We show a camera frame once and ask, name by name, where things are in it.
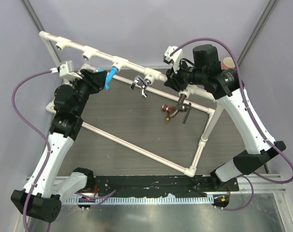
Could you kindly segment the white PVC pipe frame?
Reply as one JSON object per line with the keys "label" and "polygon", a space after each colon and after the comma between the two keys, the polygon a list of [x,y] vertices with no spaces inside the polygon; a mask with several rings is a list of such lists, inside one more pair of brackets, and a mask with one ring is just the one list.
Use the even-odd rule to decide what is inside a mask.
{"label": "white PVC pipe frame", "polygon": [[[179,94],[179,97],[173,96],[171,94],[168,94],[166,92],[162,92],[160,90],[154,89],[151,87],[151,84],[153,84],[154,81],[163,81],[165,82],[167,80],[166,75],[162,74],[161,72],[155,70],[155,69],[151,69],[151,68],[145,68],[143,66],[140,66],[138,64],[135,64],[133,62],[128,61],[127,59],[124,58],[120,58],[117,56],[112,56],[109,54],[106,54],[104,52],[101,52],[93,47],[89,47],[86,45],[81,45],[79,43],[73,42],[69,39],[63,38],[63,37],[57,37],[55,35],[49,34],[47,33],[46,35],[46,39],[49,40],[50,42],[55,42],[55,47],[59,50],[62,51],[64,50],[66,47],[70,47],[70,48],[74,48],[77,50],[80,50],[83,54],[82,57],[85,60],[90,60],[93,57],[98,57],[98,58],[102,58],[105,59],[107,61],[110,61],[113,63],[112,67],[115,67],[118,69],[118,71],[121,71],[121,69],[123,68],[127,68],[127,69],[131,69],[134,70],[140,74],[144,75],[144,79],[148,79],[150,81],[150,84],[148,85],[146,92],[151,92],[154,94],[157,94],[161,97],[165,97],[168,99],[171,99],[173,101],[178,101],[179,97],[181,94],[185,94],[186,95],[186,99],[184,101],[184,103],[188,104],[191,103],[192,108],[203,111],[205,113],[207,113],[209,115],[209,119],[208,122],[206,124],[205,130],[198,142],[198,148],[196,150],[195,156],[193,158],[192,164],[190,167],[185,168],[182,167],[172,161],[169,161],[163,157],[160,157],[158,155],[155,155],[147,150],[144,150],[138,146],[135,146],[125,140],[122,140],[118,137],[115,137],[97,127],[94,127],[88,123],[83,123],[82,126],[92,132],[95,132],[109,140],[112,140],[124,147],[127,147],[137,153],[140,153],[148,158],[151,158],[163,165],[166,165],[172,169],[175,169],[181,173],[183,173],[184,175],[188,176],[188,177],[193,177],[196,173],[197,170],[197,166],[198,166],[198,162],[199,159],[201,157],[202,151],[208,141],[209,135],[212,132],[213,128],[215,127],[222,111],[223,111],[223,107],[220,104],[217,104],[216,109],[212,109],[212,108],[207,108],[201,105],[198,105],[196,103],[190,102],[188,101],[188,97],[190,95],[198,95],[200,97],[203,97],[205,99],[209,99],[211,101],[213,101],[214,103],[218,103],[218,101],[212,96],[211,93],[207,92],[206,90],[203,90],[201,88],[198,88],[196,86],[193,85],[188,85],[185,90],[181,91]],[[113,77],[114,79],[121,81],[123,83],[127,83],[127,84],[132,84],[133,81],[126,79],[124,77],[118,76],[118,75],[114,75]]]}

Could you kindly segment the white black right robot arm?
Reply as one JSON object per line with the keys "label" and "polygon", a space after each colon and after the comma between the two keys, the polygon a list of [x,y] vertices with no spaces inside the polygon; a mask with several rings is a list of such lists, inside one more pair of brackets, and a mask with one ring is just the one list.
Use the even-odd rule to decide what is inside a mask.
{"label": "white black right robot arm", "polygon": [[231,117],[245,150],[211,172],[210,185],[212,189],[220,191],[231,179],[242,174],[249,175],[281,154],[286,145],[283,141],[276,141],[266,130],[252,108],[237,70],[221,68],[215,46],[199,45],[193,48],[192,53],[194,61],[190,62],[176,46],[170,46],[164,52],[164,62],[173,65],[166,72],[164,85],[179,92],[179,100],[169,114],[175,117],[184,112],[186,115],[182,122],[185,123],[191,110],[191,105],[184,103],[190,93],[189,87],[202,85]]}

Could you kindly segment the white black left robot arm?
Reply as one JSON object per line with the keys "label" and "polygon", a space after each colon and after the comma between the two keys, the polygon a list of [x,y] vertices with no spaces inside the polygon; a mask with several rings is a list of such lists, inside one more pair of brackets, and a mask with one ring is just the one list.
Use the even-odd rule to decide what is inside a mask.
{"label": "white black left robot arm", "polygon": [[14,190],[11,195],[11,201],[22,215],[48,223],[56,220],[67,199],[80,190],[89,193],[95,186],[93,171],[86,168],[76,168],[67,179],[54,184],[82,127],[81,115],[87,101],[90,95],[104,89],[107,72],[83,68],[76,75],[70,84],[56,88],[53,106],[56,114],[49,134],[43,136],[46,147],[28,182],[22,190]]}

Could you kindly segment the blue plastic faucet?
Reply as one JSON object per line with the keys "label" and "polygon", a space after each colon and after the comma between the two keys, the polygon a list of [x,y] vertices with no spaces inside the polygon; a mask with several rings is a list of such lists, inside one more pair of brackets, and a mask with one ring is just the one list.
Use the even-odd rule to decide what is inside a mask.
{"label": "blue plastic faucet", "polygon": [[108,90],[109,89],[109,83],[112,81],[115,74],[118,73],[118,69],[113,67],[109,73],[107,71],[104,71],[102,69],[98,69],[95,72],[95,77],[98,80],[99,88],[100,90]]}

